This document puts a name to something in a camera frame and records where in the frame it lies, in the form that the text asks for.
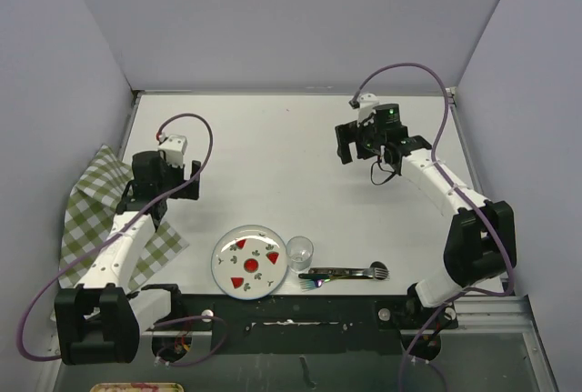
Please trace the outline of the green white checkered tablecloth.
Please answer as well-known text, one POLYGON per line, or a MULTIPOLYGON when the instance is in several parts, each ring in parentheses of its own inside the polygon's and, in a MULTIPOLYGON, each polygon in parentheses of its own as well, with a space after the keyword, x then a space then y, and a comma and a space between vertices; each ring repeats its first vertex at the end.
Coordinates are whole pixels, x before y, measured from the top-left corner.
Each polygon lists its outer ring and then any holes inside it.
MULTIPOLYGON (((93 259, 89 257, 70 266, 106 240, 113 226, 116 206, 131 178, 130 166, 109 146, 103 145, 73 186, 64 216, 59 268, 65 273, 59 277, 60 287, 76 285, 92 265, 93 259)), ((129 289, 136 290, 144 285, 187 247, 188 242, 163 222, 142 251, 129 280, 129 289)))

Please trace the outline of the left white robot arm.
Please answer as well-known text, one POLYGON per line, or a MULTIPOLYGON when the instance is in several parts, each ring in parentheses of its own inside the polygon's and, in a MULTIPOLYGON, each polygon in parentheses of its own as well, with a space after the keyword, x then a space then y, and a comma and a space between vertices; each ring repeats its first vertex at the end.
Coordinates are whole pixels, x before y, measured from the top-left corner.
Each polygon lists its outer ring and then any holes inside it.
POLYGON ((164 220, 168 199, 199 197, 201 164, 186 180, 184 154, 163 145, 126 165, 103 146, 72 189, 54 302, 65 364, 129 363, 142 331, 184 321, 177 286, 146 283, 188 246, 164 220))

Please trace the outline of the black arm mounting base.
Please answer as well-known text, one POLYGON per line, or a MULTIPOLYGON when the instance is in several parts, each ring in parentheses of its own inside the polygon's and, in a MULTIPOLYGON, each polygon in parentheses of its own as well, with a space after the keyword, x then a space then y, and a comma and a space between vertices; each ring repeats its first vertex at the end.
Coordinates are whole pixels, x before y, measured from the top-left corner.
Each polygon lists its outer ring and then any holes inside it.
POLYGON ((299 295, 244 301, 184 295, 170 317, 186 322, 146 334, 145 350, 177 365, 209 352, 398 356, 411 346, 432 357, 440 349, 441 331, 458 326, 452 306, 437 312, 415 306, 406 296, 299 295))

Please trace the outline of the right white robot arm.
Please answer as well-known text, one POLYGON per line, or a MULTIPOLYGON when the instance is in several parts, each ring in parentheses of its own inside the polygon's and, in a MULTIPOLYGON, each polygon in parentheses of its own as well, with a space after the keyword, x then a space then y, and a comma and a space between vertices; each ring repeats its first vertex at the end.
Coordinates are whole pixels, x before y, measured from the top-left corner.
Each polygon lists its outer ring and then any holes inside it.
POLYGON ((336 126, 337 154, 343 164, 374 158, 416 186, 449 221, 441 265, 412 286, 407 321, 426 327, 437 307, 475 285, 509 274, 517 264, 514 212, 505 201, 479 194, 437 158, 422 136, 412 136, 397 104, 355 101, 357 118, 336 126))

